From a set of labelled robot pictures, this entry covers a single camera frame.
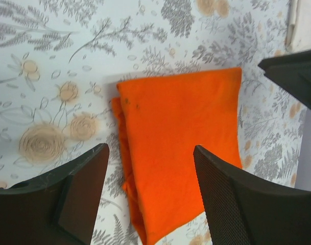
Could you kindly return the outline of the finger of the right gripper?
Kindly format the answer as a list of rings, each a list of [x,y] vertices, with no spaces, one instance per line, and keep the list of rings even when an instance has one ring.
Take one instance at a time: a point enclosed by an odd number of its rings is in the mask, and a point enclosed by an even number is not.
[[[311,110],[311,50],[263,59],[264,76]]]

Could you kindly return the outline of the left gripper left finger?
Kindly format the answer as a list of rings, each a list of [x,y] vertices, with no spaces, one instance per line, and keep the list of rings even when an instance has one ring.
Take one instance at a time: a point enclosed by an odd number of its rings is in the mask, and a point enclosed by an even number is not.
[[[109,160],[98,144],[39,176],[0,187],[0,244],[90,244]]]

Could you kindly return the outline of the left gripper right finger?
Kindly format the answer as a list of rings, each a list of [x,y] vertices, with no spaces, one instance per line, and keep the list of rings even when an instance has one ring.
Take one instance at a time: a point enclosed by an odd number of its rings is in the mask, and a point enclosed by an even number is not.
[[[199,145],[194,161],[213,244],[311,244],[311,191],[259,178]]]

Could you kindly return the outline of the orange t shirt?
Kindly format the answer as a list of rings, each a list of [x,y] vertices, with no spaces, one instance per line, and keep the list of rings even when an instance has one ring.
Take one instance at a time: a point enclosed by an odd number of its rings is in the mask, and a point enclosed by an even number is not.
[[[193,151],[201,145],[241,167],[238,150],[239,67],[140,78],[117,84],[118,121],[131,223],[143,244],[203,213]]]

